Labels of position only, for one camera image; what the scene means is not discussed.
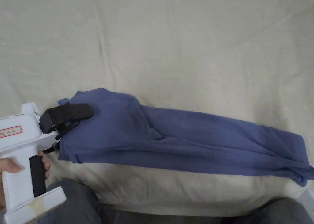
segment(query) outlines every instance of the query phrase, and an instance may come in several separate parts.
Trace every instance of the finger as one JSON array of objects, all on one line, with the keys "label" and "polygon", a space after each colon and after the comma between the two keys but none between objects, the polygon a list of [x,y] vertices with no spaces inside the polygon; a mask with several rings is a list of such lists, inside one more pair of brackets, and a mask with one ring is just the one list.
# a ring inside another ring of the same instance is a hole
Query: finger
[{"label": "finger", "polygon": [[46,171],[48,171],[50,169],[50,163],[45,163],[44,168],[46,169]]},{"label": "finger", "polygon": [[20,170],[21,168],[11,158],[0,159],[0,172],[17,173]]},{"label": "finger", "polygon": [[43,162],[43,163],[49,163],[49,159],[48,159],[47,157],[43,157],[43,158],[42,158],[42,162]]},{"label": "finger", "polygon": [[50,171],[46,171],[46,172],[44,173],[44,176],[45,176],[46,180],[48,179],[49,175],[50,175]]}]

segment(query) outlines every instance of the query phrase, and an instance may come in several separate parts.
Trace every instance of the white plastic device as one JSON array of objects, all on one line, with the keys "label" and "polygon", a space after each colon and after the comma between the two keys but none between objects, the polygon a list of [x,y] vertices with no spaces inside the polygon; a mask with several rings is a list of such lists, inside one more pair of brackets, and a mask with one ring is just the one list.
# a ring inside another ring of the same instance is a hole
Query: white plastic device
[{"label": "white plastic device", "polygon": [[27,103],[21,114],[0,119],[0,158],[12,158],[22,168],[17,173],[2,172],[6,224],[25,224],[66,200],[62,187],[34,197],[29,158],[58,142],[56,131],[42,133],[39,118],[36,105]]}]

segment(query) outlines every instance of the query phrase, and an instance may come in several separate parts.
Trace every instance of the pant leg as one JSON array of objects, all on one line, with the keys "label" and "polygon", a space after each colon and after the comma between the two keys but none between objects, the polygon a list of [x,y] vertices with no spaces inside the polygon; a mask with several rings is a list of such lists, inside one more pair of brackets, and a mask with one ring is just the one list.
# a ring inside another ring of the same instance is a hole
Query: pant leg
[{"label": "pant leg", "polygon": [[72,180],[62,180],[48,187],[61,186],[67,200],[38,220],[39,224],[101,224],[99,203],[93,191]]},{"label": "pant leg", "polygon": [[224,218],[222,224],[313,224],[304,207],[293,199],[276,199],[247,216]]}]

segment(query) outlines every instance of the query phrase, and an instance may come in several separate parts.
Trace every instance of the hand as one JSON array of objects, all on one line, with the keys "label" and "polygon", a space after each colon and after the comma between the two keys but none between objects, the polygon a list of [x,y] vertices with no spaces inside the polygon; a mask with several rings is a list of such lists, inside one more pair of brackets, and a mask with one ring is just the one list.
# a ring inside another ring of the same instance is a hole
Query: hand
[{"label": "hand", "polygon": [[[44,163],[44,168],[46,169],[45,177],[46,179],[49,177],[50,174],[50,162],[48,158],[44,157],[44,153],[39,151],[38,155],[43,156],[42,162]],[[21,168],[10,158],[0,159],[0,209],[5,207],[5,199],[4,199],[4,191],[3,191],[3,184],[2,184],[2,172],[9,172],[9,173],[17,173],[21,170]]]}]

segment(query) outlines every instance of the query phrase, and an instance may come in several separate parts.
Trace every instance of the red label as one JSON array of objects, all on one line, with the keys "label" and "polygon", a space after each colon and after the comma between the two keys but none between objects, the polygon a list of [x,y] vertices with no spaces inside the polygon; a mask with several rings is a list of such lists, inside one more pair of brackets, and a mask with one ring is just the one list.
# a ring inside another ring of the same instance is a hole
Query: red label
[{"label": "red label", "polygon": [[12,135],[19,134],[19,133],[22,133],[22,132],[23,132],[23,130],[22,130],[21,126],[1,129],[0,130],[0,138],[7,137],[7,136],[12,136]]}]

